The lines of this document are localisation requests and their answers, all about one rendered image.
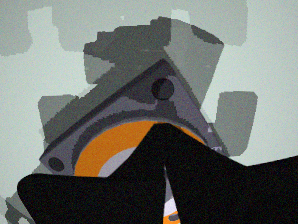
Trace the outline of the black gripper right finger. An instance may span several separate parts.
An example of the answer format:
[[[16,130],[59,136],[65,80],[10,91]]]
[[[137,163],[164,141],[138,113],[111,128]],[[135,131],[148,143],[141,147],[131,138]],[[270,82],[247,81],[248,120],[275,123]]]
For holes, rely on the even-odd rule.
[[[161,127],[181,224],[239,224],[251,202],[298,186],[298,155],[245,167],[180,128]]]

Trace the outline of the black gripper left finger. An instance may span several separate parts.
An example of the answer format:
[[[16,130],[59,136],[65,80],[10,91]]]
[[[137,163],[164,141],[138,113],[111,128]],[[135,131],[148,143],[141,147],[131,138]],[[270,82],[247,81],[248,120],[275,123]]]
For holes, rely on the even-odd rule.
[[[108,177],[32,173],[17,193],[36,224],[164,224],[164,129],[154,124]]]

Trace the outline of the orange round plate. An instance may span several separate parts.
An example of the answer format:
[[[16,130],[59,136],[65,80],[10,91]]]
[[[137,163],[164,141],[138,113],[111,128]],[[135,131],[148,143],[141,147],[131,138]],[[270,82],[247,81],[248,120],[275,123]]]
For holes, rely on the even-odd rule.
[[[185,124],[158,119],[158,117],[122,120],[120,123],[106,125],[84,145],[80,157],[76,161],[76,167],[74,167],[74,176],[108,177],[114,169],[120,168],[120,165],[129,159],[154,124],[173,125],[174,128],[180,128],[181,131],[193,136],[193,139],[205,144],[205,141]],[[165,204],[164,224],[180,224],[181,221],[177,214],[169,216],[174,213],[178,214],[172,194],[170,200]]]

